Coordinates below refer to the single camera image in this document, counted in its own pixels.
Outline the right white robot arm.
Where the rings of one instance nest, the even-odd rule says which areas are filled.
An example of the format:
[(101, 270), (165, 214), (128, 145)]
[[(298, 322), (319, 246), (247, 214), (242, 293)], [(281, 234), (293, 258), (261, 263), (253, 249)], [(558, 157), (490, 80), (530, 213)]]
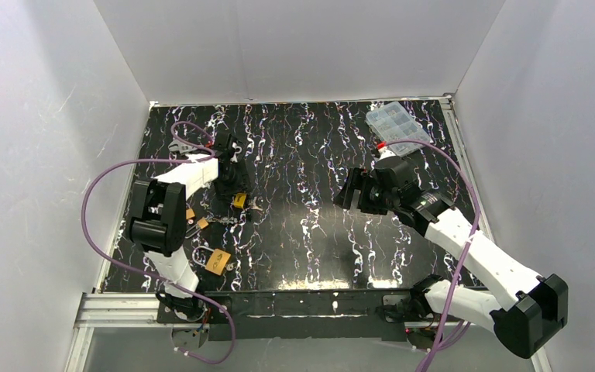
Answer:
[(421, 189), (406, 160), (388, 156), (372, 170), (350, 169), (334, 203), (373, 215), (394, 213), (402, 224), (453, 255), (487, 288), (457, 289), (447, 305), (452, 282), (431, 275), (411, 289), (412, 312), (424, 316), (448, 309), (453, 317), (491, 331), (523, 359), (566, 326), (568, 284), (557, 274), (543, 277), (522, 265), (473, 227), (449, 198)]

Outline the yellow padlock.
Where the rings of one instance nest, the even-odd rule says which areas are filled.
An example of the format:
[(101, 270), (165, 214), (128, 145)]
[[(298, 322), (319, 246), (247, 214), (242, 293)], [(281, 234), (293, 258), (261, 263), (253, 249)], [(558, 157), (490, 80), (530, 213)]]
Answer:
[(249, 197), (247, 193), (237, 193), (234, 195), (232, 199), (232, 207), (237, 209), (246, 209), (247, 205), (249, 204)]

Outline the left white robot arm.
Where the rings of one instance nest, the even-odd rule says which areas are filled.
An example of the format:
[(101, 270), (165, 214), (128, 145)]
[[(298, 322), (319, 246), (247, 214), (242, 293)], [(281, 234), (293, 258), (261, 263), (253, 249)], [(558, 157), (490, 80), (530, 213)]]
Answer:
[(244, 209), (250, 200), (242, 141), (220, 133), (207, 150), (199, 153), (191, 148), (168, 172), (135, 181), (126, 223), (127, 239), (170, 282), (157, 298), (188, 317), (196, 315), (205, 303), (193, 295), (199, 278), (183, 248), (188, 221), (194, 217), (187, 200), (209, 186), (215, 188), (219, 200), (233, 208)]

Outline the large brass padlock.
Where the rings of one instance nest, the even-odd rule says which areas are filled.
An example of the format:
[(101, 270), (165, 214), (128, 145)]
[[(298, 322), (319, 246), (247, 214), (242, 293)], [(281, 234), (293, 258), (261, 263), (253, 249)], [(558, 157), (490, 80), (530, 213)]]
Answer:
[(236, 263), (233, 261), (230, 253), (208, 246), (195, 247), (192, 251), (191, 259), (198, 266), (218, 276), (223, 276), (225, 272), (232, 271), (236, 267)]

